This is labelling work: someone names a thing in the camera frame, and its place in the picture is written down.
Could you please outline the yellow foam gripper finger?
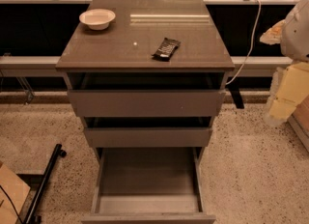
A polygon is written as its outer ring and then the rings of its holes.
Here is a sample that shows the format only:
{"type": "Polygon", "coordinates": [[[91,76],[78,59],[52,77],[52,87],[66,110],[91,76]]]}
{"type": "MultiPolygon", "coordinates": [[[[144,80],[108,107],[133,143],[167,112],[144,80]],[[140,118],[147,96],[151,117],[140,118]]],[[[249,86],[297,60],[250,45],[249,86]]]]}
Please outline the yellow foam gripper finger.
{"type": "Polygon", "coordinates": [[[279,44],[281,42],[282,28],[284,24],[285,20],[280,20],[275,23],[260,36],[260,42],[269,45],[279,44]]]}
{"type": "Polygon", "coordinates": [[[297,62],[278,68],[271,81],[266,104],[266,123],[280,126],[309,96],[309,64],[297,62]]]}

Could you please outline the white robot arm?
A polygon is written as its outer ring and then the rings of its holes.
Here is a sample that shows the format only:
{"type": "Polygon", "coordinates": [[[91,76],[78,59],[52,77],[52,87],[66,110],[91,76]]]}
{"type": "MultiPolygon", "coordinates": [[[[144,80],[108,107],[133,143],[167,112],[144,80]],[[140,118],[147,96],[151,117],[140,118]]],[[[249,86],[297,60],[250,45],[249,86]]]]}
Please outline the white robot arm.
{"type": "Polygon", "coordinates": [[[281,53],[293,60],[272,77],[264,121],[280,126],[309,96],[309,0],[299,0],[281,20],[264,32],[260,42],[280,44],[281,53]]]}

